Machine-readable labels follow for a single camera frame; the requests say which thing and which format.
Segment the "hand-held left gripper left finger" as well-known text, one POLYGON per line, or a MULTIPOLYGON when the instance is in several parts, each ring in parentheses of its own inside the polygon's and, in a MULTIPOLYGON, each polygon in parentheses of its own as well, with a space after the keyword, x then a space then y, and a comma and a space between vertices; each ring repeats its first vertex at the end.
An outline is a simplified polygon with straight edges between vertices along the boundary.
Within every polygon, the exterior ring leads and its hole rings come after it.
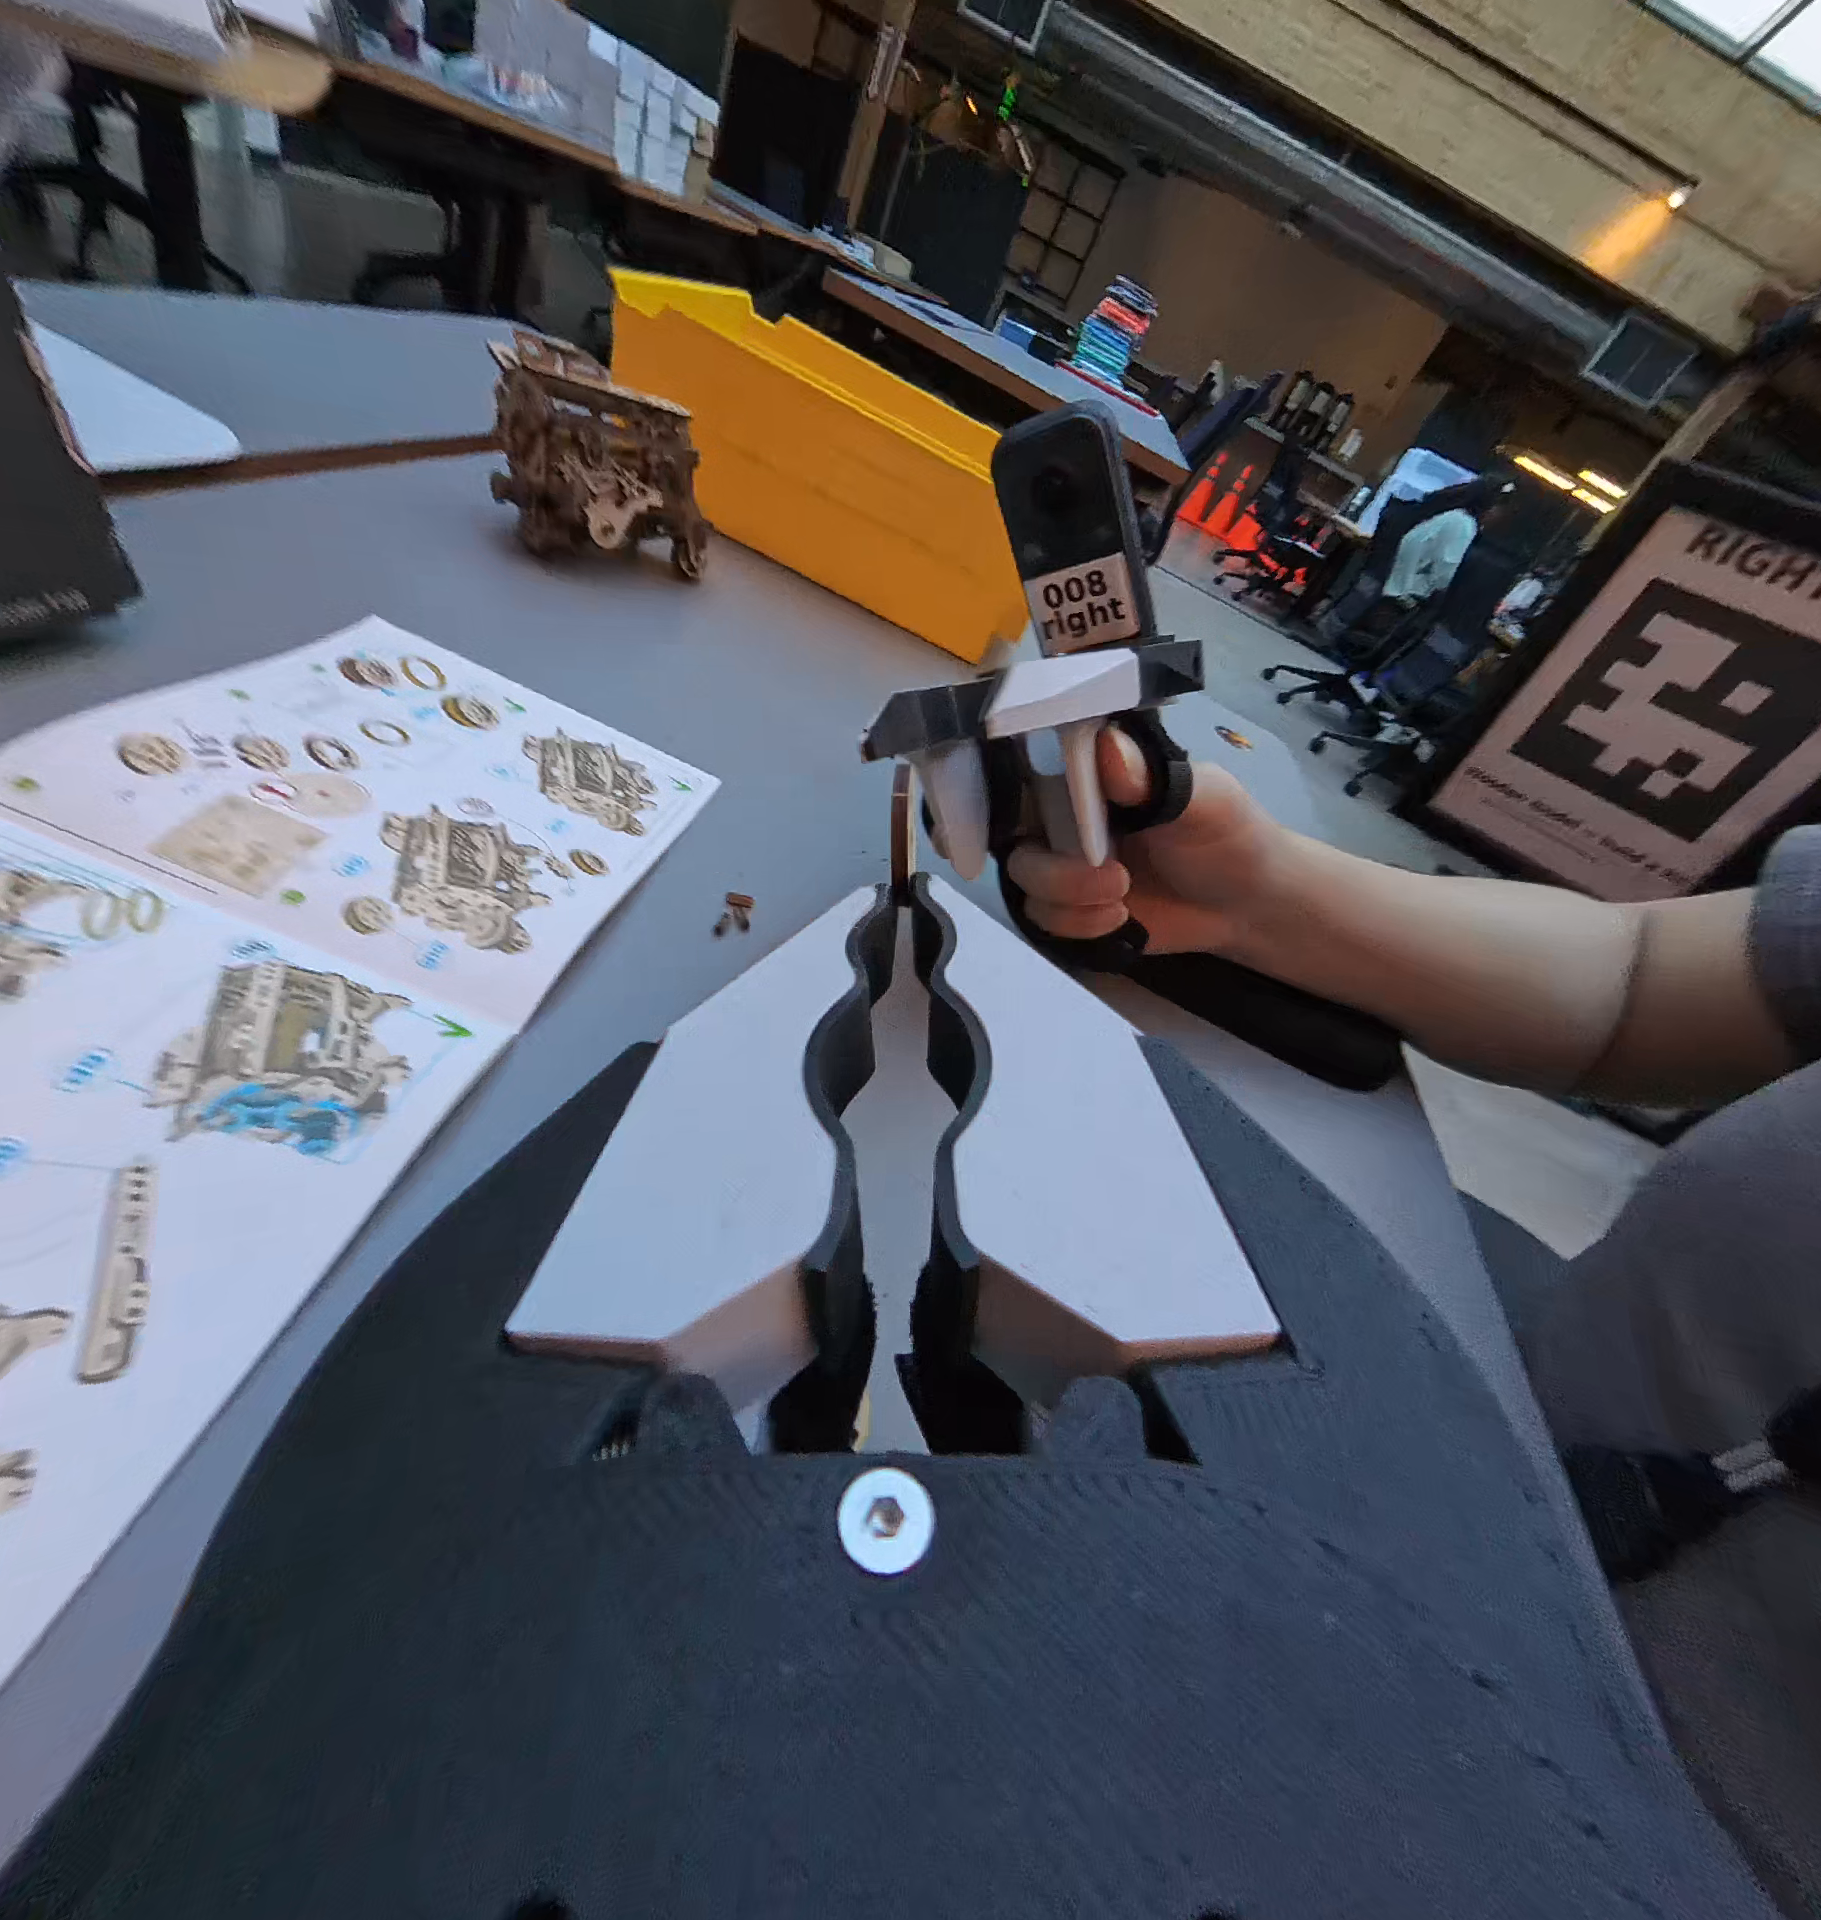
POLYGON ((773 1448, 850 1448, 875 1361, 855 1146, 897 901, 860 886, 676 1019, 505 1324, 710 1379, 773 1448))

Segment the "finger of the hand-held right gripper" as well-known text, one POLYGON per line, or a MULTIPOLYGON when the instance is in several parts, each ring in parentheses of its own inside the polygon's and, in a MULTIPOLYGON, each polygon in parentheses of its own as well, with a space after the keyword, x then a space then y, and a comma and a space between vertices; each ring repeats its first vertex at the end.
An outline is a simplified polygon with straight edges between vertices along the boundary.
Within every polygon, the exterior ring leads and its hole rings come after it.
POLYGON ((1021 659, 984 707, 984 735, 1016 747, 1027 805, 1048 847, 1090 867, 1113 858, 1099 734, 1150 704, 1143 666, 1129 646, 1021 659))
POLYGON ((988 731, 1005 676, 907 688, 863 734, 867 762, 904 760, 923 787, 932 846, 964 882, 1013 836, 1013 747, 988 731))

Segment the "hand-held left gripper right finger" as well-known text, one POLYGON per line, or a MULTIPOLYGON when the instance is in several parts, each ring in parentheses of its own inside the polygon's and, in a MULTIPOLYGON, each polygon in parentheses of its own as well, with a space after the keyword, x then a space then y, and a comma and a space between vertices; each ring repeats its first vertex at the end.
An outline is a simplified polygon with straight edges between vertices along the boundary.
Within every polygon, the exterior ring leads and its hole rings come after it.
POLYGON ((1283 1328, 1144 1037, 972 899, 918 876, 930 1175, 918 1390, 1069 1383, 1275 1349, 1283 1328))

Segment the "person's right forearm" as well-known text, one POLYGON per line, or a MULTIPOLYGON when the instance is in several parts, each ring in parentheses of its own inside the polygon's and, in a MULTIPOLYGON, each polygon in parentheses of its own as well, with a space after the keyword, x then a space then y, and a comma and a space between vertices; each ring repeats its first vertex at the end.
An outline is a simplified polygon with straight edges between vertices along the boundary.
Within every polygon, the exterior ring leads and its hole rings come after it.
POLYGON ((1239 923, 1251 968, 1488 1084, 1713 1105, 1798 1064, 1751 950, 1752 895, 1608 903, 1416 874, 1286 834, 1239 923))

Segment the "grey desk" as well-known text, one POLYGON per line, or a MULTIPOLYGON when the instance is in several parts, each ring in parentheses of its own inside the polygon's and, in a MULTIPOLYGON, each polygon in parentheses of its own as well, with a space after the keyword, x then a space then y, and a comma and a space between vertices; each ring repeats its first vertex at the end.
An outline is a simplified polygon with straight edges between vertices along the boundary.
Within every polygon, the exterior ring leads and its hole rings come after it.
POLYGON ((871 874, 857 723, 937 655, 727 549, 704 588, 549 580, 476 457, 116 508, 150 595, 0 651, 0 746, 366 606, 718 773, 724 792, 0 1695, 0 1916, 1419 1916, 1392 1876, 1479 1792, 1319 1758, 1241 1705, 1365 1648, 1276 1613, 1307 1533, 1157 1456, 944 1456, 939 1533, 857 1571, 859 1458, 674 1433, 511 1355, 531 1254, 640 1085, 642 1040, 871 874))

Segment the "person's right hand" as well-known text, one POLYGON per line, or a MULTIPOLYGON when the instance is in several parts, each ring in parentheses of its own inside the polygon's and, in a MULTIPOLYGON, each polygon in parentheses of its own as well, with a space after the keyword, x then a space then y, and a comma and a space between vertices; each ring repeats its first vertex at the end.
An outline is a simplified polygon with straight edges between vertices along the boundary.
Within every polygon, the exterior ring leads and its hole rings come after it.
POLYGON ((1173 822, 1117 839, 1105 863, 1027 836, 1002 874, 1044 936, 1096 941, 1135 922, 1150 954, 1208 954, 1284 980, 1307 856, 1317 852, 1206 763, 1173 822))

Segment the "long wooden table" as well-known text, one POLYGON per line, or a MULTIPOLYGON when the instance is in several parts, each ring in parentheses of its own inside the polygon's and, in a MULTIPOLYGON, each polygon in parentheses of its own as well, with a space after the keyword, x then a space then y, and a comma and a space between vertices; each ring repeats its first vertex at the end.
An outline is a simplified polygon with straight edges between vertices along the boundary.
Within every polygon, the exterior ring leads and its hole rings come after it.
POLYGON ((1175 486, 1191 464, 1160 414, 1115 393, 1069 366, 1044 361, 1029 348, 921 296, 897 289, 880 279, 831 265, 822 275, 829 299, 857 318, 875 324, 901 344, 937 356, 948 370, 971 373, 995 388, 1029 414, 1078 399, 1100 404, 1126 445, 1131 465, 1175 486))

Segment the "stack of colourful boxes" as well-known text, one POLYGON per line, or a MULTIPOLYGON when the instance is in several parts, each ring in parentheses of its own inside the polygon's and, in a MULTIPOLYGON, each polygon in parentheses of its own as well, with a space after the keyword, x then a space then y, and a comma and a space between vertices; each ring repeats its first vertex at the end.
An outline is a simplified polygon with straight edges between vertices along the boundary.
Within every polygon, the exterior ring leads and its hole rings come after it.
POLYGON ((1159 299, 1138 281, 1115 275, 1077 328, 1067 372, 1136 401, 1129 372, 1159 315, 1159 299))

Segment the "yellow plastic bin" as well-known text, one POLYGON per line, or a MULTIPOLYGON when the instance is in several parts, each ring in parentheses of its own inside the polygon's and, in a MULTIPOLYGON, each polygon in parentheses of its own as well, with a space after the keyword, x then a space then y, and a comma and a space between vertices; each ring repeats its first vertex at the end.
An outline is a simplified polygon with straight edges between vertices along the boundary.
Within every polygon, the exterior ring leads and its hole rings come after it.
POLYGON ((1024 633, 991 426, 746 289, 610 281, 612 373, 689 412, 716 532, 956 659, 1024 633))

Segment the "black office chair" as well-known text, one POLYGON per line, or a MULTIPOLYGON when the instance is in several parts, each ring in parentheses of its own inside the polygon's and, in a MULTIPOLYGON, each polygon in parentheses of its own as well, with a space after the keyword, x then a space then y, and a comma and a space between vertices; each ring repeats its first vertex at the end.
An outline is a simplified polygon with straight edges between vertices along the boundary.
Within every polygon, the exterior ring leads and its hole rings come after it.
MULTIPOLYGON (((1398 503, 1403 532, 1419 503, 1398 503)), ((1435 704, 1495 646, 1492 617, 1516 574, 1498 528, 1510 505, 1512 500, 1490 515, 1450 585, 1403 613, 1373 613, 1396 543, 1371 546, 1366 566, 1331 611, 1333 633, 1317 633, 1326 666, 1272 661, 1263 668, 1265 682, 1293 677, 1276 695, 1281 706, 1311 697, 1341 707, 1339 723, 1315 731, 1307 751, 1317 756, 1329 746, 1359 751, 1344 780, 1348 798, 1359 798, 1375 775, 1405 773, 1419 763, 1416 746, 1435 722, 1435 704)))

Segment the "instruction booklet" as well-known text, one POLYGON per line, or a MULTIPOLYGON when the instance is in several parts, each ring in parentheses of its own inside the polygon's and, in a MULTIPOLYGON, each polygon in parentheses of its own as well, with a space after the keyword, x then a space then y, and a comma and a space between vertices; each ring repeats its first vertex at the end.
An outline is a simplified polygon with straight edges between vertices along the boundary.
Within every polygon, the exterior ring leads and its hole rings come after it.
POLYGON ((0 747, 0 1691, 716 789, 376 616, 0 747))

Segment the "wooden model car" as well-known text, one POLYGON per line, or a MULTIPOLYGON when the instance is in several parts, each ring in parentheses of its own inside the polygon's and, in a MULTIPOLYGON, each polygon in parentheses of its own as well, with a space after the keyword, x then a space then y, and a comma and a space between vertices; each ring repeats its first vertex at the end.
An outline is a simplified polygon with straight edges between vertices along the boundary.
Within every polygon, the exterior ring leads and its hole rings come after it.
POLYGON ((700 581, 710 522, 697 500, 689 409, 619 383, 585 348, 538 332, 515 328, 486 348, 492 443, 505 459, 491 494, 515 508, 522 547, 557 561, 662 539, 682 580, 700 581))

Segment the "stack of white boxes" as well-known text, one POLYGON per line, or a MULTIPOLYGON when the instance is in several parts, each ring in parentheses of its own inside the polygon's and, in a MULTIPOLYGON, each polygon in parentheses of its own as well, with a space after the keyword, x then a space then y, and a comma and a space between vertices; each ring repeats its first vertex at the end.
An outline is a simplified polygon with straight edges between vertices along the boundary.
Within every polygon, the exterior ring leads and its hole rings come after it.
POLYGON ((616 42, 612 156, 619 173, 672 198, 708 184, 721 105, 652 56, 616 42))

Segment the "person's t-shirt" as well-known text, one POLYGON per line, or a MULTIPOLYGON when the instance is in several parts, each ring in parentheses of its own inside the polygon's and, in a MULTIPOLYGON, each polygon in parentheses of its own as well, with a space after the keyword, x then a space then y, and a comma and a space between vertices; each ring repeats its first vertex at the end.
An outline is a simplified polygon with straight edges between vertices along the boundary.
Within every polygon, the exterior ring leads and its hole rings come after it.
MULTIPOLYGON (((1759 1442, 1821 1386, 1821 825, 1773 847, 1749 954, 1796 1070, 1700 1119, 1557 1260, 1477 1234, 1554 1442, 1759 1442)), ((1821 1482, 1770 1489, 1617 1588, 1691 1778, 1787 1916, 1821 1916, 1821 1482)))

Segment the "framed marker sign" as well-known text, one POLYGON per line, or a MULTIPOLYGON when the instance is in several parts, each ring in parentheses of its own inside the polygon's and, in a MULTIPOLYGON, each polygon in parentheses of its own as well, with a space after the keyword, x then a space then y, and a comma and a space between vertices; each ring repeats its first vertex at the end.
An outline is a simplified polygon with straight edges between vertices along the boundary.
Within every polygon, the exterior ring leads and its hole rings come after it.
POLYGON ((1821 824, 1821 501, 1657 464, 1400 809, 1593 899, 1754 877, 1821 824))

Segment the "black cardboard box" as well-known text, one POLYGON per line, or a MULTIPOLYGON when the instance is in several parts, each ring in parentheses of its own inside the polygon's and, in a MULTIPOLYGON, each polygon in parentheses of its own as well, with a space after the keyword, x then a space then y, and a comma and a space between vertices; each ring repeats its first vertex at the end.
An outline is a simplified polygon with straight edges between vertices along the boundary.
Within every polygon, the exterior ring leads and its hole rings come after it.
POLYGON ((0 260, 0 646, 140 591, 0 260))

